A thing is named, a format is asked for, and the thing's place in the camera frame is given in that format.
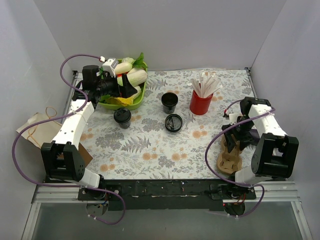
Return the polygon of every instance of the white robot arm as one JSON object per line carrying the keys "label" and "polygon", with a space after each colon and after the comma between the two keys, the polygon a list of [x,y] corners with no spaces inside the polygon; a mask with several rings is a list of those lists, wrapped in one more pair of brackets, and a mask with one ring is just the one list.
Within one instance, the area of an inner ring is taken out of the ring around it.
{"label": "white robot arm", "polygon": [[[272,110],[268,100],[253,97],[245,97],[240,102],[240,108],[241,114],[235,113],[229,115],[231,125]],[[242,138],[242,136],[248,136],[249,130],[253,125],[257,129],[260,141],[252,156],[251,166],[237,171],[235,173],[235,182],[255,185],[259,182],[270,180],[273,177],[290,177],[299,142],[296,137],[288,136],[282,130],[272,113],[248,122],[248,124],[245,123],[244,125],[235,127],[234,130],[227,133],[227,141],[232,141],[230,135],[233,135],[237,141],[240,141],[240,146],[243,143],[242,149],[245,148],[248,145],[248,139]]]}
{"label": "white robot arm", "polygon": [[74,115],[66,118],[52,141],[45,142],[41,147],[44,168],[50,179],[77,183],[91,188],[98,188],[101,184],[103,177],[86,169],[84,160],[78,151],[79,141],[101,96],[128,98],[137,93],[137,90],[129,83],[126,74],[122,74],[123,86],[118,85],[115,75],[117,64],[118,61],[115,58],[109,58],[103,63],[102,72],[97,65],[83,67],[83,81],[76,87],[86,93],[88,97],[86,106],[81,111],[75,112],[86,101],[85,96],[76,91],[69,111]]}

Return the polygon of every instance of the white straw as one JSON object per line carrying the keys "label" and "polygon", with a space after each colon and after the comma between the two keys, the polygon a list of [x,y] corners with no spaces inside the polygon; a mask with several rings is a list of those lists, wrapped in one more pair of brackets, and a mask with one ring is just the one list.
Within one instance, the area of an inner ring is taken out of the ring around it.
{"label": "white straw", "polygon": [[208,98],[222,87],[220,80],[216,78],[216,72],[213,72],[210,76],[206,76],[204,72],[198,74],[199,79],[192,79],[191,85],[200,98]]}

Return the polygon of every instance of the black cup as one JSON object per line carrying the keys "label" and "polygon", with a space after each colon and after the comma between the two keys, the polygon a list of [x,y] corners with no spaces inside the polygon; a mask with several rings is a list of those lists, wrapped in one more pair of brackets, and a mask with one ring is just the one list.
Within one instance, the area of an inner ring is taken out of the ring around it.
{"label": "black cup", "polygon": [[118,108],[113,114],[114,120],[119,124],[120,128],[127,129],[131,124],[131,112],[125,107]]}
{"label": "black cup", "polygon": [[178,96],[173,92],[167,92],[162,95],[161,102],[163,104],[163,111],[166,114],[173,114],[178,103]]}

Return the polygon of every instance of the red pencil holder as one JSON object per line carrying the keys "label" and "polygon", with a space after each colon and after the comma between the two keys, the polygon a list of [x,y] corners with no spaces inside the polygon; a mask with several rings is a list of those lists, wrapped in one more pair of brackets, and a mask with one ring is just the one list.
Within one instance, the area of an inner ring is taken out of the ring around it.
{"label": "red pencil holder", "polygon": [[214,94],[211,94],[207,98],[199,97],[195,91],[192,93],[192,98],[190,102],[190,110],[196,115],[203,115],[208,112],[211,99]]}

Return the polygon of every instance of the gray wall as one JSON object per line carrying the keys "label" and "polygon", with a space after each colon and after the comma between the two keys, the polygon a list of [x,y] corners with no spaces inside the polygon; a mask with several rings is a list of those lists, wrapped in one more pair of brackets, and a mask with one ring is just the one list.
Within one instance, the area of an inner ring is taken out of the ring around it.
{"label": "gray wall", "polygon": [[257,95],[299,139],[293,178],[314,239],[320,239],[320,2],[287,0],[252,67]]}
{"label": "gray wall", "polygon": [[[59,76],[64,57],[32,0],[0,0],[0,23],[0,239],[19,240],[36,186],[13,164],[15,131],[46,106],[61,114],[69,89]],[[71,79],[69,66],[65,75]],[[40,151],[21,139],[16,153],[25,173],[41,181]]]}
{"label": "gray wall", "polygon": [[65,57],[144,52],[150,69],[168,70],[251,67],[286,0],[34,2]]}

